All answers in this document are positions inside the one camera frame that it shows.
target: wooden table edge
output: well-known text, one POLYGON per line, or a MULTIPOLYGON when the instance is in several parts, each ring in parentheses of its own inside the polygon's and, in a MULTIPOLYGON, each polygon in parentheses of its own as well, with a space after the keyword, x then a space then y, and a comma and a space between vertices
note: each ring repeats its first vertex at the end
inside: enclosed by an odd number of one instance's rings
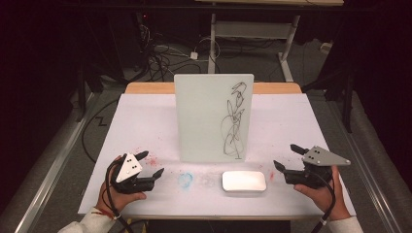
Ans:
MULTIPOLYGON (((125 94, 174 94, 174 83, 130 83, 125 94)), ((297 83, 254 83, 254 94, 300 94, 297 83)))

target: white plastic part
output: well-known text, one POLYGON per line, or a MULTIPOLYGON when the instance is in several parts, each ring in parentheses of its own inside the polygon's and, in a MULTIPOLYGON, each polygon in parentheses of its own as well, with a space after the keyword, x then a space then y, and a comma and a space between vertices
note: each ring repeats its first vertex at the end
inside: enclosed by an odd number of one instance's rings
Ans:
POLYGON ((319 50, 324 54, 329 54, 330 50, 332 49, 332 43, 323 43, 319 50))
POLYGON ((133 153, 128 153, 123 165, 120 168, 116 182, 120 183, 131 176, 134 176, 142 171, 142 165, 136 159, 133 153))
POLYGON ((266 180, 262 172, 229 171, 222 175, 223 189, 226 192, 263 192, 266 180))
POLYGON ((331 166, 331 165, 338 165, 338 166, 348 166, 351 165, 351 161, 341 157, 337 154, 334 154, 328 150, 320 148, 318 146, 314 146, 309 151, 307 151, 304 155, 302 160, 304 162, 317 165, 317 166, 331 166))
POLYGON ((198 56, 198 54, 195 51, 190 53, 190 58, 193 59, 193 60, 197 60, 197 56, 198 56))

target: white table surface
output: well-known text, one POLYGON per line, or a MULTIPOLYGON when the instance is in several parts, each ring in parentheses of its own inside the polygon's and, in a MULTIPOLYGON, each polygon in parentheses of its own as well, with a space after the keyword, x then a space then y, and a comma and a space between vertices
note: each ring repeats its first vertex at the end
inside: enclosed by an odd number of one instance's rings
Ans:
MULTIPOLYGON (((123 216, 145 219, 297 219, 320 216, 312 200, 286 184, 273 160, 287 169, 302 169, 301 155, 290 144, 327 149, 326 141, 305 94, 254 94, 245 162, 183 163, 174 94, 124 94, 119 102, 102 151, 79 208, 85 214, 95 205, 109 164, 125 152, 148 150, 139 177, 164 168, 147 192, 147 200, 128 205, 123 216), (263 193, 227 193, 222 173, 260 171, 267 189, 263 193)), ((355 210, 346 192, 348 210, 355 210)))

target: white board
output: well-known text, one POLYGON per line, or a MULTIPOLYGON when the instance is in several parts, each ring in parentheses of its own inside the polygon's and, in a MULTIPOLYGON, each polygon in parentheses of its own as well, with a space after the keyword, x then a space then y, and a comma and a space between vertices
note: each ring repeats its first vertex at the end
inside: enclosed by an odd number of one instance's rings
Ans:
POLYGON ((186 162, 245 160, 253 75, 175 75, 180 157, 186 162))

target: white bracket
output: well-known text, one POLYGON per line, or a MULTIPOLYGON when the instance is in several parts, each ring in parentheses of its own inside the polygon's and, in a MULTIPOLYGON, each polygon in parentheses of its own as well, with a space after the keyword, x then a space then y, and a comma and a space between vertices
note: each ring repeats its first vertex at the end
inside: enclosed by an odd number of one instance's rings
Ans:
POLYGON ((140 165, 134 154, 128 153, 126 158, 124 159, 123 164, 121 165, 118 177, 116 178, 116 182, 120 183, 130 178, 131 176, 140 173, 142 169, 142 165, 140 165))
POLYGON ((307 151, 302 160, 317 166, 351 165, 350 160, 317 146, 307 151))

